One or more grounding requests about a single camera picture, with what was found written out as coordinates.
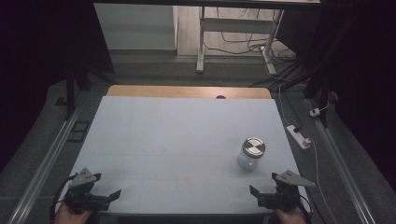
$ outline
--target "wooden edge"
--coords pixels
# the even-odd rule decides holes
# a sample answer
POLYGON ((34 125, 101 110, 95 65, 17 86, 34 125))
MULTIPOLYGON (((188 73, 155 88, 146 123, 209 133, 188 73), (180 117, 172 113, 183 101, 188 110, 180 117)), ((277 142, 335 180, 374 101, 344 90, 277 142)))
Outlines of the wooden edge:
POLYGON ((108 89, 107 96, 141 97, 180 97, 180 98, 216 98, 227 99, 272 99, 265 88, 236 87, 185 87, 185 86, 129 86, 114 85, 108 89))

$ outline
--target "electrical outlet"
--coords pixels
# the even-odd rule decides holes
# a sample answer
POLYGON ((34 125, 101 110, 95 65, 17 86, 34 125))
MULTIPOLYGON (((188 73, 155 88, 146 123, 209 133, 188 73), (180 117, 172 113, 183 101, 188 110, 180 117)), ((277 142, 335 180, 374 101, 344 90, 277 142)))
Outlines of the electrical outlet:
POLYGON ((294 127, 294 125, 290 125, 288 127, 286 127, 286 130, 288 130, 289 134, 291 135, 291 137, 293 137, 294 141, 296 141, 296 143, 298 144, 298 146, 302 149, 305 150, 309 147, 311 147, 311 145, 309 145, 311 143, 311 140, 309 140, 309 138, 303 138, 303 136, 301 135, 300 132, 294 132, 296 127, 294 127))

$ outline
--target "glass jar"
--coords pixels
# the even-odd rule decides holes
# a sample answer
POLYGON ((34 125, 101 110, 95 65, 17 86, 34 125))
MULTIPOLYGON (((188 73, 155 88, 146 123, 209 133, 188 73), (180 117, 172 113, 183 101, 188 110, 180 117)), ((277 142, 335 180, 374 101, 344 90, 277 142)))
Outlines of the glass jar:
POLYGON ((238 155, 238 164, 244 170, 252 171, 256 169, 257 162, 264 155, 265 144, 257 137, 249 137, 242 145, 238 155))

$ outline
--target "jar lid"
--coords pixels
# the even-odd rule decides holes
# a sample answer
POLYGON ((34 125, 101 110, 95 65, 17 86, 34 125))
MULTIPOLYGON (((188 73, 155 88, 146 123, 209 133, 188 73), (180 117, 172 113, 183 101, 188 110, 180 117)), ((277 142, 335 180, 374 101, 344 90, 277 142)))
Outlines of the jar lid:
POLYGON ((258 159, 264 154, 265 144, 260 138, 249 137, 242 145, 242 149, 250 158, 258 159))

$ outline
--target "white table surface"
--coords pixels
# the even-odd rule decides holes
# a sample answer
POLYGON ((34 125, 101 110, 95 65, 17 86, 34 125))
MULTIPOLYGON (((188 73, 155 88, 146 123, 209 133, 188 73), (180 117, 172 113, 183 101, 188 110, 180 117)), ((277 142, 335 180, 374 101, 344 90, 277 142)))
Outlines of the white table surface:
POLYGON ((84 167, 102 174, 93 194, 122 189, 116 215, 271 213, 248 186, 275 193, 272 172, 299 174, 275 101, 257 99, 105 96, 71 174, 84 167), (266 151, 246 172, 236 159, 251 136, 266 151))

